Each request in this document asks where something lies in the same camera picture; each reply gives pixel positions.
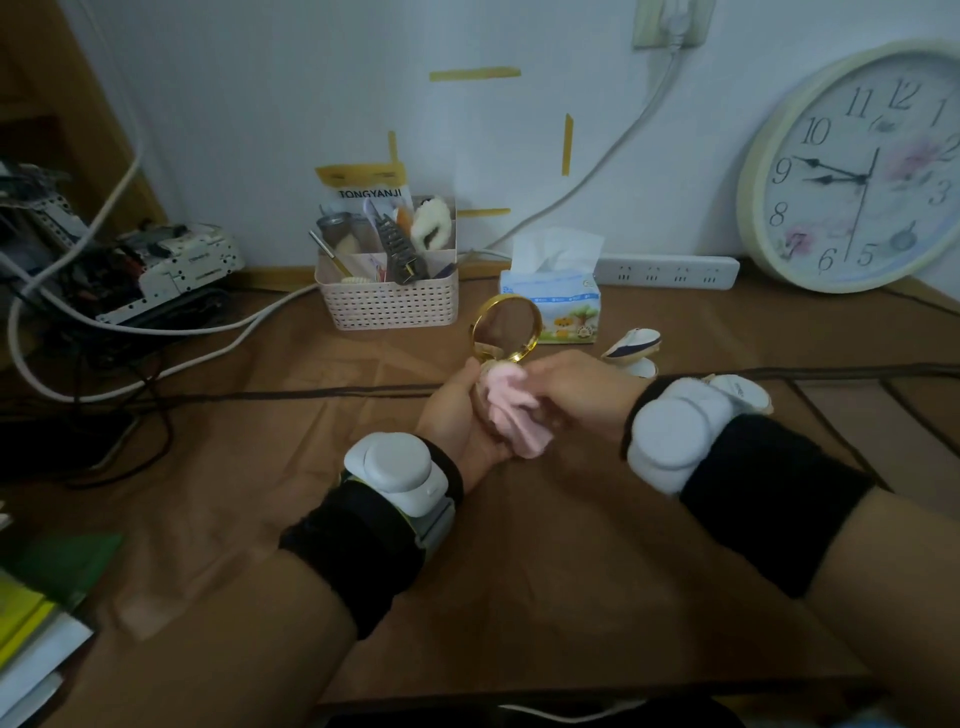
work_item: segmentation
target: black wristband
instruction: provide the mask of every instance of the black wristband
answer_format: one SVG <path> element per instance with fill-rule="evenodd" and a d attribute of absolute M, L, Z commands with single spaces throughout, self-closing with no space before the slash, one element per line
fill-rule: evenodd
<path fill-rule="evenodd" d="M 365 639 L 423 567 L 413 529 L 379 493 L 345 471 L 324 502 L 280 536 L 336 592 Z"/>
<path fill-rule="evenodd" d="M 793 598 L 806 594 L 869 476 L 761 415 L 730 421 L 680 501 L 722 545 Z"/>

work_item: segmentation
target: power cord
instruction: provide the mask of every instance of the power cord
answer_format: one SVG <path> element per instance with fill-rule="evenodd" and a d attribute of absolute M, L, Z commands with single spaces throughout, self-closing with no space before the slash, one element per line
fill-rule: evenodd
<path fill-rule="evenodd" d="M 30 384 L 34 389 L 36 389 L 41 395 L 47 397 L 51 400 L 63 402 L 69 404 L 74 401 L 75 398 L 69 397 L 65 394 L 57 392 L 50 387 L 47 387 L 43 384 L 30 370 L 29 365 L 27 364 L 26 358 L 23 354 L 23 351 L 20 348 L 20 337 L 19 337 L 19 326 L 20 326 L 20 316 L 23 311 L 24 301 L 29 300 L 30 294 L 39 292 L 39 294 L 51 305 L 55 306 L 61 312 L 69 316 L 70 318 L 79 321 L 82 324 L 94 328 L 101 328 L 108 331 L 115 331 L 121 333 L 135 333 L 135 334 L 149 334 L 157 336 L 200 336 L 208 333 L 216 333 L 219 331 L 229 331 L 235 328 L 246 327 L 246 329 L 229 345 L 223 347 L 222 349 L 217 350 L 216 352 L 211 352 L 205 354 L 204 356 L 199 356 L 196 359 L 178 364 L 177 366 L 171 367 L 169 369 L 163 370 L 157 375 L 158 379 L 166 378 L 167 376 L 176 374 L 177 372 L 182 372 L 184 369 L 189 367 L 196 366 L 197 364 L 202 364 L 211 359 L 222 356 L 226 353 L 232 352 L 236 347 L 238 347 L 251 333 L 253 330 L 259 326 L 267 316 L 276 311 L 281 306 L 289 303 L 293 299 L 311 291 L 314 291 L 318 288 L 317 285 L 310 285 L 306 288 L 302 288 L 299 291 L 295 291 L 287 296 L 284 296 L 279 301 L 271 303 L 262 310 L 248 316 L 242 321 L 235 322 L 233 324 L 228 324 L 220 327 L 211 327 L 211 328 L 189 328 L 189 329 L 162 329 L 162 328 L 135 328 L 135 327 L 124 327 L 117 326 L 114 324 L 105 324 L 104 322 L 96 321 L 95 319 L 88 318 L 84 316 L 79 311 L 74 310 L 69 304 L 62 301 L 60 298 L 55 296 L 49 290 L 47 290 L 43 283 L 55 276 L 59 271 L 65 269 L 74 260 L 80 256 L 84 249 L 93 242 L 94 235 L 100 227 L 103 226 L 104 221 L 107 219 L 108 215 L 112 212 L 114 206 L 117 203 L 117 200 L 120 196 L 126 191 L 127 187 L 130 185 L 133 177 L 137 174 L 140 169 L 140 165 L 143 160 L 143 138 L 140 132 L 140 125 L 136 118 L 136 115 L 133 113 L 132 104 L 130 102 L 130 95 L 126 89 L 126 83 L 123 76 L 123 73 L 120 70 L 119 65 L 116 62 L 113 54 L 110 52 L 109 44 L 107 43 L 106 38 L 104 37 L 103 31 L 100 28 L 100 24 L 97 22 L 96 18 L 93 15 L 92 10 L 87 5 L 86 0 L 80 0 L 81 8 L 86 15 L 88 22 L 90 23 L 91 28 L 93 29 L 95 35 L 98 37 L 101 43 L 103 43 L 106 54 L 108 56 L 109 62 L 112 66 L 112 70 L 116 75 L 119 84 L 118 88 L 120 90 L 121 100 L 123 102 L 125 112 L 130 118 L 133 131 L 134 139 L 134 157 L 130 165 L 130 168 L 121 178 L 120 182 L 113 189 L 112 192 L 108 195 L 106 201 L 104 202 L 103 207 L 96 214 L 93 220 L 90 223 L 90 226 L 86 230 L 83 236 L 77 241 L 77 243 L 64 255 L 62 255 L 58 260 L 49 265 L 47 268 L 42 270 L 36 276 L 31 276 L 22 268 L 20 268 L 15 262 L 13 262 L 6 254 L 0 252 L 0 264 L 14 273 L 18 278 L 24 281 L 25 285 L 20 289 L 19 294 L 16 299 L 12 302 L 10 313 L 7 318 L 7 344 L 10 351 L 11 360 L 16 367 L 17 371 L 21 376 Z M 98 401 L 111 400 L 115 397 L 122 397 L 123 395 L 133 392 L 137 389 L 146 386 L 144 381 L 135 382 L 134 384 L 128 385 L 126 387 L 121 387 L 120 389 L 113 390 L 112 392 L 105 392 L 98 395 L 91 395 L 86 397 L 80 397 L 79 401 L 83 403 L 91 403 Z"/>
<path fill-rule="evenodd" d="M 617 153 L 627 139 L 629 139 L 633 133 L 650 117 L 650 115 L 660 104 L 660 101 L 663 99 L 666 91 L 673 84 L 676 72 L 680 68 L 680 51 L 681 48 L 684 47 L 684 39 L 686 38 L 686 34 L 690 32 L 690 25 L 692 21 L 693 15 L 690 10 L 689 0 L 666 0 L 663 5 L 663 13 L 660 16 L 660 26 L 670 36 L 670 42 L 668 46 L 670 50 L 670 59 L 667 62 L 666 69 L 663 71 L 663 75 L 660 76 L 660 80 L 657 81 L 657 84 L 654 86 L 653 92 L 647 97 L 647 102 L 643 105 L 643 109 L 640 110 L 640 114 L 637 116 L 634 123 L 627 127 L 627 131 L 616 139 L 616 141 L 611 145 L 610 149 L 608 149 L 604 155 L 597 160 L 597 163 L 590 168 L 590 171 L 587 172 L 579 182 L 574 184 L 562 197 L 550 203 L 543 209 L 534 212 L 532 215 L 528 215 L 527 217 L 523 218 L 504 234 L 500 235 L 500 237 L 494 240 L 490 245 L 475 249 L 477 253 L 485 252 L 488 255 L 493 255 L 493 252 L 490 251 L 490 248 L 516 235 L 531 223 L 536 222 L 544 215 L 549 214 L 560 207 L 563 203 L 577 194 L 577 192 L 583 189 L 584 185 L 592 180 L 593 177 L 595 177 L 596 174 L 603 168 L 603 166 L 610 161 L 613 155 Z"/>
<path fill-rule="evenodd" d="M 618 713 L 625 713 L 626 711 L 631 711 L 634 708 L 639 708 L 643 705 L 646 700 L 618 700 L 613 703 L 607 710 L 601 711 L 600 713 L 594 713 L 590 716 L 577 716 L 577 717 L 567 717 L 567 716 L 555 716 L 552 713 L 546 713 L 545 711 L 538 711 L 535 708 L 527 708 L 525 705 L 501 705 L 499 706 L 505 711 L 515 711 L 516 713 L 526 713 L 530 716 L 536 716 L 545 718 L 546 720 L 552 720 L 555 723 L 566 723 L 567 725 L 576 725 L 578 723 L 590 723 L 594 720 L 600 720 L 601 718 L 615 716 Z"/>

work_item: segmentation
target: hour hand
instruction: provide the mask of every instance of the hour hand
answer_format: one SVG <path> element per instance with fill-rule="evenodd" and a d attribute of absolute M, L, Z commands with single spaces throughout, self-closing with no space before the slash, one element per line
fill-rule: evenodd
<path fill-rule="evenodd" d="M 804 182 L 818 182 L 819 184 L 827 185 L 833 184 L 834 182 L 856 182 L 857 184 L 866 183 L 866 179 L 863 175 L 857 175 L 856 177 L 834 177 L 833 175 L 824 175 L 823 177 L 804 177 Z"/>
<path fill-rule="evenodd" d="M 863 184 L 864 182 L 867 181 L 867 175 L 858 175 L 856 172 L 848 172 L 846 169 L 840 169 L 839 167 L 831 167 L 829 164 L 823 164 L 816 157 L 797 157 L 797 155 L 793 155 L 793 159 L 799 159 L 801 162 L 803 162 L 804 164 L 807 164 L 813 169 L 816 169 L 818 167 L 823 167 L 824 169 L 830 170 L 830 172 L 838 172 L 841 175 L 847 175 L 847 177 L 853 178 L 856 182 L 859 182 L 860 184 Z"/>

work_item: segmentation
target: desk organizer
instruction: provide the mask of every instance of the desk organizer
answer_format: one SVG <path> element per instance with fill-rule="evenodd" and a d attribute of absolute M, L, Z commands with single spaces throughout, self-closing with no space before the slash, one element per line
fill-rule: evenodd
<path fill-rule="evenodd" d="M 447 247 L 428 251 L 421 255 L 426 259 L 427 270 L 436 276 L 450 263 L 457 262 L 457 219 L 452 201 L 447 201 L 453 215 L 453 233 Z M 372 258 L 386 266 L 385 253 L 343 255 L 347 267 L 362 270 Z M 385 283 L 339 283 L 336 271 L 329 259 L 320 254 L 314 277 L 320 284 L 326 308 L 333 325 L 340 331 L 356 331 L 370 328 L 439 327 L 457 320 L 460 298 L 459 273 L 442 279 L 419 280 L 412 285 Z"/>

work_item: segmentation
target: tissue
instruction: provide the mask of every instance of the tissue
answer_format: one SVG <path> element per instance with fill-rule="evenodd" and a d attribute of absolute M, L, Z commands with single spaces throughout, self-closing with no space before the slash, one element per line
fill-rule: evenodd
<path fill-rule="evenodd" d="M 593 269 L 604 238 L 570 228 L 517 235 L 500 293 L 516 293 L 540 310 L 542 344 L 589 344 L 600 327 L 600 289 Z"/>

